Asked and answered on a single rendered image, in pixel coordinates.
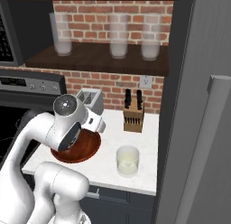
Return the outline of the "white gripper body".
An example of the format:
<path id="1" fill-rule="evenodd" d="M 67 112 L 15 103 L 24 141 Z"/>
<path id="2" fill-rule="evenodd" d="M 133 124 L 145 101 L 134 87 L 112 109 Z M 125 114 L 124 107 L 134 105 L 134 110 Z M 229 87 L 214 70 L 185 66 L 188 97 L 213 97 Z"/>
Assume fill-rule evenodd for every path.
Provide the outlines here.
<path id="1" fill-rule="evenodd" d="M 98 133 L 103 133 L 106 128 L 106 123 L 103 120 L 103 117 L 101 117 L 100 115 L 95 115 L 94 121 L 95 121 L 95 131 Z"/>

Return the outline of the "brown wooden bowl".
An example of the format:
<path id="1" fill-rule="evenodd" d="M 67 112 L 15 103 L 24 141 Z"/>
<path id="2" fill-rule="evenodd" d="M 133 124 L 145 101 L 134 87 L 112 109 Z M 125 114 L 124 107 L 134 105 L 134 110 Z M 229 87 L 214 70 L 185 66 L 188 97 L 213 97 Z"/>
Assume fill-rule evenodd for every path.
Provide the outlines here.
<path id="1" fill-rule="evenodd" d="M 51 154 L 64 163 L 80 163 L 92 157 L 101 145 L 98 132 L 82 129 L 75 144 L 65 151 L 51 150 Z"/>

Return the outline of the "glass of lemonade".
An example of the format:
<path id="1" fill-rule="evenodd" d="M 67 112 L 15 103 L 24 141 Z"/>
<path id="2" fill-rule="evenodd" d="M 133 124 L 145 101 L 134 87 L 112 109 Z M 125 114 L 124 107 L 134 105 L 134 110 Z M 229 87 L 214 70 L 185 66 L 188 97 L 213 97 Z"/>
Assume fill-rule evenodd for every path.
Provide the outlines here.
<path id="1" fill-rule="evenodd" d="M 140 153 L 137 148 L 124 145 L 116 151 L 116 168 L 124 177 L 135 176 L 138 172 Z"/>

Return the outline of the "dark grey fridge side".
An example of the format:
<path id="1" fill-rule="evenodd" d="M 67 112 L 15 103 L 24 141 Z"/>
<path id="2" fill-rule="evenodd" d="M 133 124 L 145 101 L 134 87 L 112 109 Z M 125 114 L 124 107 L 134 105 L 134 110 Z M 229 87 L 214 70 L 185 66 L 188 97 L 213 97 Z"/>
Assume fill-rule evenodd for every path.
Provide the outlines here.
<path id="1" fill-rule="evenodd" d="M 162 103 L 159 116 L 157 191 L 153 204 L 152 222 L 155 224 L 161 200 L 165 162 L 168 158 L 168 143 L 171 136 L 171 123 L 180 81 L 180 70 L 187 42 L 189 18 L 194 0 L 178 0 L 173 4 L 171 32 L 169 37 L 169 75 L 164 78 Z"/>

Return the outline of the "grey fridge door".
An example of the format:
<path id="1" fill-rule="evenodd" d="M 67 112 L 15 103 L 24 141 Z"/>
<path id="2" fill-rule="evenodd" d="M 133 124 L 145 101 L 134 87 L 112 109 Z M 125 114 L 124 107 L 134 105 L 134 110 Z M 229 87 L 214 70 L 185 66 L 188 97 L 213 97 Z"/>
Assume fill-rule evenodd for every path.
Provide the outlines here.
<path id="1" fill-rule="evenodd" d="M 211 75 L 231 77 L 231 0 L 194 0 L 155 224 L 175 224 Z M 187 224 L 231 224 L 231 90 Z"/>

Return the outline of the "silver toaster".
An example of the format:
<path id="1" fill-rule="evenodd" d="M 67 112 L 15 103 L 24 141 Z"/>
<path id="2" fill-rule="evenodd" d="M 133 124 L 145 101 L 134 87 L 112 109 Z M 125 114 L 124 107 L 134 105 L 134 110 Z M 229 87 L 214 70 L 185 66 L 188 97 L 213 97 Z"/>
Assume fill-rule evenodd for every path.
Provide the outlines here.
<path id="1" fill-rule="evenodd" d="M 101 116 L 104 111 L 103 94 L 100 89 L 82 88 L 76 95 L 88 109 Z"/>

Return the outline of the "wooden knife block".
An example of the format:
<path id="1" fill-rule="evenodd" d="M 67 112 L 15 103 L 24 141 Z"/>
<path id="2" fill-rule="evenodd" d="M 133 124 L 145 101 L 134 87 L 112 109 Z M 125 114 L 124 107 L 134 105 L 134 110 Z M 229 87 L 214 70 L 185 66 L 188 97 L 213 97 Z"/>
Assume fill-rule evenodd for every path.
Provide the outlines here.
<path id="1" fill-rule="evenodd" d="M 129 132 L 141 133 L 143 131 L 144 106 L 141 103 L 141 109 L 137 107 L 137 101 L 134 99 L 129 108 L 123 109 L 124 130 Z"/>

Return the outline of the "dark wooden shelf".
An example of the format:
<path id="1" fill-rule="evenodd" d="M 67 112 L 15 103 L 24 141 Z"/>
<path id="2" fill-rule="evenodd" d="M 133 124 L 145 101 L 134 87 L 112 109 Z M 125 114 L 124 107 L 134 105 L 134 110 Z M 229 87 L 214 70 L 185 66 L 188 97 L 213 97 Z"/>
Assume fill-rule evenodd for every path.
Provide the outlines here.
<path id="1" fill-rule="evenodd" d="M 112 58 L 108 43 L 74 42 L 70 56 L 59 56 L 54 46 L 39 52 L 25 62 L 28 68 L 79 70 L 148 76 L 168 76 L 168 47 L 161 46 L 155 61 L 142 58 L 141 46 L 129 44 L 122 60 Z"/>

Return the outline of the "dark blue drawer front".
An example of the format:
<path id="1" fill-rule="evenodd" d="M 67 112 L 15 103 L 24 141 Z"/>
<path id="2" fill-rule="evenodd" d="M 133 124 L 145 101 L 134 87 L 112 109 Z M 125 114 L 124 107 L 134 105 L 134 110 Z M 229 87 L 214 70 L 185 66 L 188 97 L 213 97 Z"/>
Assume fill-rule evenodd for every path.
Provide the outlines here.
<path id="1" fill-rule="evenodd" d="M 154 197 L 151 195 L 145 195 L 145 194 L 140 194 L 130 191 L 121 191 L 116 189 L 108 189 L 105 187 L 98 187 L 98 188 L 99 188 L 99 199 L 105 201 L 113 201 L 113 202 L 135 205 L 135 204 L 143 204 L 143 203 L 153 203 L 154 200 Z"/>

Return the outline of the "black and silver stove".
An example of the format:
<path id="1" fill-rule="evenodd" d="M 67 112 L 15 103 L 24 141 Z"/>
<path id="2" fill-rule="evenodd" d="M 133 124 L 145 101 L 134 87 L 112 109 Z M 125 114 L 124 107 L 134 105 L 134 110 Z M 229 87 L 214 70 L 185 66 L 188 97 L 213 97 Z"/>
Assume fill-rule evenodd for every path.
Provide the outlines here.
<path id="1" fill-rule="evenodd" d="M 30 109 L 52 114 L 56 97 L 66 94 L 62 75 L 0 70 L 0 168 L 9 153 L 23 115 Z"/>

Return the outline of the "tall clear glass jar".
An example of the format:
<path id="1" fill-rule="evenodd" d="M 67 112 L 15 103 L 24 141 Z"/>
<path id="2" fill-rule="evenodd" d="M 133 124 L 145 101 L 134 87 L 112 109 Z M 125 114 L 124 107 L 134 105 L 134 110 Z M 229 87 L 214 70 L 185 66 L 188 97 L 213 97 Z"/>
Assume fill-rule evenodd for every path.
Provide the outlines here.
<path id="1" fill-rule="evenodd" d="M 159 55 L 161 23 L 160 14 L 143 15 L 141 54 L 145 61 L 155 61 Z"/>
<path id="2" fill-rule="evenodd" d="M 114 59 L 123 59 L 127 53 L 127 23 L 127 14 L 110 14 L 110 53 Z"/>
<path id="3" fill-rule="evenodd" d="M 69 56 L 72 51 L 69 17 L 66 12 L 50 13 L 54 49 L 59 56 Z"/>

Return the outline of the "dark blue cupboard door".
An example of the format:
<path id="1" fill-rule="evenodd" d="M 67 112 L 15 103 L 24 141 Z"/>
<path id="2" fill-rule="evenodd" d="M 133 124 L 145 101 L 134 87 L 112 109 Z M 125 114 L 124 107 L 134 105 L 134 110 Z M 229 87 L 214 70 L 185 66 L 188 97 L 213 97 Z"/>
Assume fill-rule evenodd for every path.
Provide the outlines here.
<path id="1" fill-rule="evenodd" d="M 85 198 L 80 201 L 91 224 L 151 224 L 152 213 L 109 201 Z"/>

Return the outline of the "silver microwave oven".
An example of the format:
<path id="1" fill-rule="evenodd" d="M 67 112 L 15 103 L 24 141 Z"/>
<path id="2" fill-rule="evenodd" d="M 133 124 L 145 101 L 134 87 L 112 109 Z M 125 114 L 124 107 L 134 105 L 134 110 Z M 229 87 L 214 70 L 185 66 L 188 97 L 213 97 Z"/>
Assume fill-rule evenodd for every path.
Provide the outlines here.
<path id="1" fill-rule="evenodd" d="M 19 67 L 23 56 L 19 47 L 7 0 L 0 0 L 0 66 Z"/>

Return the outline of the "white wall outlet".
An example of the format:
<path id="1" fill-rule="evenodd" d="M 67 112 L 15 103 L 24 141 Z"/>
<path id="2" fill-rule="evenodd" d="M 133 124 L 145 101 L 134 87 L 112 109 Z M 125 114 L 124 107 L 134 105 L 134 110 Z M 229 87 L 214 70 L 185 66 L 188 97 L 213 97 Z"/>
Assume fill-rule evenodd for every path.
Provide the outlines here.
<path id="1" fill-rule="evenodd" d="M 139 87 L 141 89 L 150 89 L 152 87 L 152 76 L 141 75 Z"/>

